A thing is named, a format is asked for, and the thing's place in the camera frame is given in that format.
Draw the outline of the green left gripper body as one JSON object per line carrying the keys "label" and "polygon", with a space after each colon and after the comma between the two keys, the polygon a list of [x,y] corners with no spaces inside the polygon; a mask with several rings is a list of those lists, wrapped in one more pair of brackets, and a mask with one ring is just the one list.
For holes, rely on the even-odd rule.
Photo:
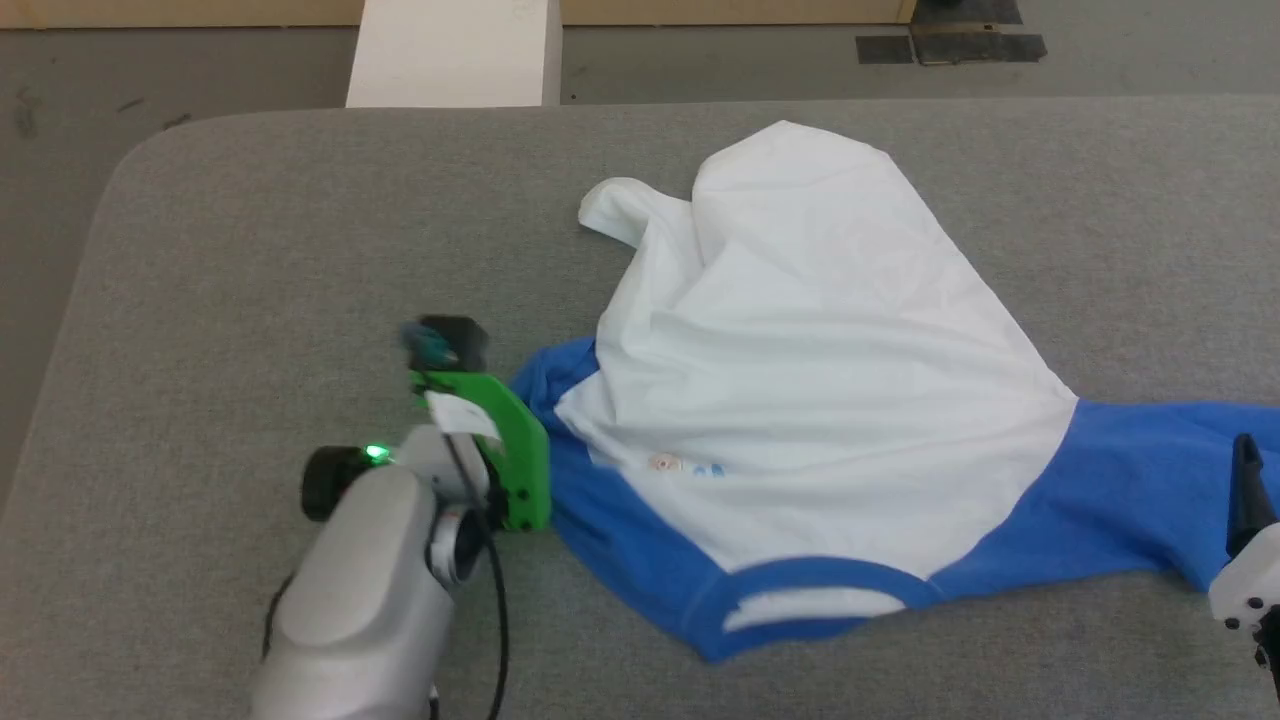
{"label": "green left gripper body", "polygon": [[500,487],[508,530],[544,530],[550,525],[550,446],[545,428],[503,380],[486,373],[411,370],[413,391],[422,396],[443,429],[479,438],[488,460],[492,488]]}

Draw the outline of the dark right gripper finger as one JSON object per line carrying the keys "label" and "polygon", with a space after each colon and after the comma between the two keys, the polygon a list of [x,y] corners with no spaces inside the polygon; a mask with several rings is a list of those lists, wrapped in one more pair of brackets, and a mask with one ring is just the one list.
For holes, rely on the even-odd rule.
{"label": "dark right gripper finger", "polygon": [[1265,462],[1249,433],[1235,437],[1228,501],[1228,556],[1239,553],[1263,529],[1280,521],[1262,478]]}

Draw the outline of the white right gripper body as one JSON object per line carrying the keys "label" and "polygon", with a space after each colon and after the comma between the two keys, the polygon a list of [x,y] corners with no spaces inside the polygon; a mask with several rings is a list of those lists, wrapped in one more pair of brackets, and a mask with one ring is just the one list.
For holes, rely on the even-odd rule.
{"label": "white right gripper body", "polygon": [[1210,611],[1229,629],[1258,632],[1280,606],[1280,521],[1257,532],[1213,579]]}

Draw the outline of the white shirt with blue sleeves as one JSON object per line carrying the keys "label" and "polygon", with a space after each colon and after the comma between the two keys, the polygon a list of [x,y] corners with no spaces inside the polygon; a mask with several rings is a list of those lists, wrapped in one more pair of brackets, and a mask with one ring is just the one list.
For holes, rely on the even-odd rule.
{"label": "white shirt with blue sleeves", "polygon": [[870,145],[778,122],[579,220],[632,261],[515,393],[561,539],[705,661],[1123,571],[1207,591],[1244,434],[1280,509],[1280,407],[1078,398]]}

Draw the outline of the white box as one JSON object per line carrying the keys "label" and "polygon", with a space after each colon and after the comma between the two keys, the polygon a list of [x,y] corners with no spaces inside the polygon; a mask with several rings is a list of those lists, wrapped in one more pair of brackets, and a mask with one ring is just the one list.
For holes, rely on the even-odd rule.
{"label": "white box", "polygon": [[559,0],[365,0],[347,108],[561,102]]}

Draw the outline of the long black floor tape patch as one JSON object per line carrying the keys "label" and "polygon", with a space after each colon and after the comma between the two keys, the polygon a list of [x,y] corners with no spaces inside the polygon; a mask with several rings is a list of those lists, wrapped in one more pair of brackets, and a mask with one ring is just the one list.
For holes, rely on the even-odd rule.
{"label": "long black floor tape patch", "polygon": [[1002,32],[911,33],[916,61],[924,67],[1038,63],[1047,55],[1041,35]]}

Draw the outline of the lemon print partition panel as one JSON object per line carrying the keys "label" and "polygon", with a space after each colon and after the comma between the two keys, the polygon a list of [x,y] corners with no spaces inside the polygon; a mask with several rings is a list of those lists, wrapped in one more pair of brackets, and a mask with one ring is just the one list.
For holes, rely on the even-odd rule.
{"label": "lemon print partition panel", "polygon": [[[0,29],[358,26],[403,0],[0,0]],[[500,0],[517,12],[556,1],[566,26],[901,26],[922,0]]]}

